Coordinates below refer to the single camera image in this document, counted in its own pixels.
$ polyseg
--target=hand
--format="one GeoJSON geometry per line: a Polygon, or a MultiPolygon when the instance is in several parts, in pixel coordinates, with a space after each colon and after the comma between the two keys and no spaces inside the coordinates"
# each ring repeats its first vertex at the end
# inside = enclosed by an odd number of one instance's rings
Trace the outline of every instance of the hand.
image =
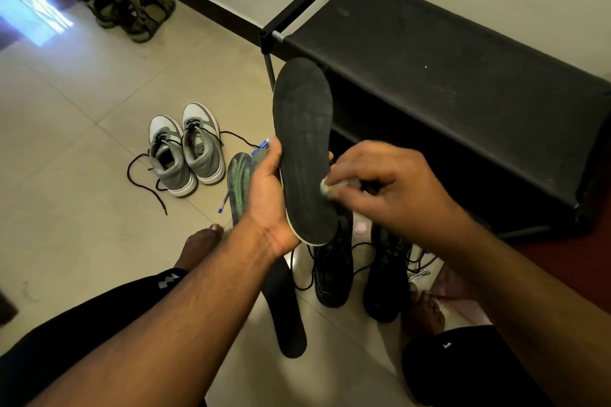
{"type": "Polygon", "coordinates": [[[284,191],[278,176],[282,145],[272,137],[270,148],[250,180],[248,204],[244,218],[259,226],[270,243],[275,258],[297,248],[299,240],[286,220],[284,191]]]}
{"type": "Polygon", "coordinates": [[[347,208],[412,243],[438,251],[456,240],[469,216],[447,194],[424,156],[415,150],[363,141],[346,151],[326,177],[327,185],[356,177],[384,187],[375,196],[341,187],[333,197],[347,208]]]}

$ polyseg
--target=gray sneaker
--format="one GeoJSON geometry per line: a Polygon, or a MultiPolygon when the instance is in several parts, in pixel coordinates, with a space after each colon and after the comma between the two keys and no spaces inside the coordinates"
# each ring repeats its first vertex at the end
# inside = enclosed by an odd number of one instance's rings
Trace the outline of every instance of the gray sneaker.
{"type": "Polygon", "coordinates": [[[197,188],[197,178],[186,164],[180,139],[182,132],[168,116],[156,116],[149,128],[149,159],[153,172],[168,192],[177,197],[190,195],[197,188]]]}
{"type": "Polygon", "coordinates": [[[205,185],[225,177],[221,131],[210,111],[199,103],[189,103],[183,113],[183,152],[191,171],[205,185]]]}

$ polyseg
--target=leg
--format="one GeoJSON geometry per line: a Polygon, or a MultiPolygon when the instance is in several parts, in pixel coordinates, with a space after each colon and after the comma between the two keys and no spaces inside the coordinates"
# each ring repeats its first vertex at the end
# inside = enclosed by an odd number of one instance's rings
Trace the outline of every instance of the leg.
{"type": "Polygon", "coordinates": [[[403,351],[403,375],[423,405],[446,407],[551,406],[546,394],[523,368],[492,325],[443,331],[445,320],[434,298],[417,298],[403,315],[409,343],[403,351]]]}
{"type": "Polygon", "coordinates": [[[23,406],[93,349],[140,317],[179,283],[222,238],[222,229],[191,235],[178,262],[76,306],[34,328],[0,357],[0,404],[23,406]]]}

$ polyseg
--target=beige floor tile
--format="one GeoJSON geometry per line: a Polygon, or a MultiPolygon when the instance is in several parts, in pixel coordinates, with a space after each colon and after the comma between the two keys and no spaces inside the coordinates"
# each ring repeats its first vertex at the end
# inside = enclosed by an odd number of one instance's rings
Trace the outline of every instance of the beige floor tile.
{"type": "Polygon", "coordinates": [[[28,40],[10,48],[96,122],[205,36],[212,22],[179,3],[146,44],[123,30],[103,30],[83,5],[66,13],[73,26],[42,47],[28,40]]]}
{"type": "Polygon", "coordinates": [[[297,359],[278,349],[262,295],[214,380],[209,405],[409,406],[403,382],[384,370],[309,304],[299,301],[308,346],[297,359]]]}
{"type": "MultiPolygon", "coordinates": [[[[256,145],[272,135],[272,93],[258,48],[220,26],[212,26],[208,34],[103,118],[100,126],[138,154],[149,147],[151,118],[168,114],[180,122],[185,105],[200,102],[214,114],[221,130],[256,145]]],[[[223,134],[222,140],[225,163],[237,152],[252,150],[232,135],[223,134]]],[[[200,185],[187,200],[213,222],[226,225],[230,210],[218,214],[226,190],[225,181],[212,187],[200,185]]]]}
{"type": "Polygon", "coordinates": [[[0,203],[94,123],[10,51],[0,53],[0,203]]]}
{"type": "MultiPolygon", "coordinates": [[[[371,221],[355,215],[355,222],[362,220],[369,226],[371,221]]],[[[353,235],[353,245],[362,241],[370,241],[370,232],[353,235]]],[[[286,261],[290,263],[290,255],[286,255],[286,261]]],[[[369,245],[358,246],[353,250],[355,270],[368,265],[373,260],[373,250],[369,245]]],[[[415,281],[420,290],[429,289],[434,277],[441,268],[442,262],[438,259],[428,269],[432,275],[415,281]]],[[[294,279],[300,287],[306,287],[311,280],[313,261],[304,245],[295,250],[293,258],[294,279]]],[[[378,361],[390,373],[395,376],[401,374],[401,352],[399,348],[400,319],[392,323],[378,323],[370,318],[363,307],[363,290],[367,283],[369,270],[364,270],[357,275],[353,281],[348,302],[337,309],[323,306],[317,299],[314,287],[305,292],[298,292],[299,296],[308,302],[324,318],[332,323],[340,332],[345,334],[364,352],[378,361]]],[[[444,306],[440,307],[446,316],[446,329],[468,326],[469,323],[460,315],[452,312],[444,306]]]]}
{"type": "MultiPolygon", "coordinates": [[[[129,183],[132,155],[102,129],[84,133],[18,190],[0,216],[0,287],[19,315],[0,353],[49,318],[128,281],[172,267],[210,220],[184,200],[129,183]]],[[[153,186],[143,164],[133,179],[153,186]]]]}

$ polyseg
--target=black sneaker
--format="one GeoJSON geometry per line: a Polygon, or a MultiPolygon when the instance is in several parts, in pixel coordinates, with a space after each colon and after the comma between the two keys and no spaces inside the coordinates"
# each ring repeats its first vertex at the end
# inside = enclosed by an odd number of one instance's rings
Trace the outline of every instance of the black sneaker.
{"type": "Polygon", "coordinates": [[[314,289],[321,304],[343,306],[348,300],[354,264],[352,258],[352,211],[336,206],[337,232],[332,241],[314,247],[314,289]]]}
{"type": "Polygon", "coordinates": [[[388,230],[371,227],[373,263],[363,293],[365,310],[380,323],[392,322],[409,287],[407,260],[412,245],[388,230]]]}

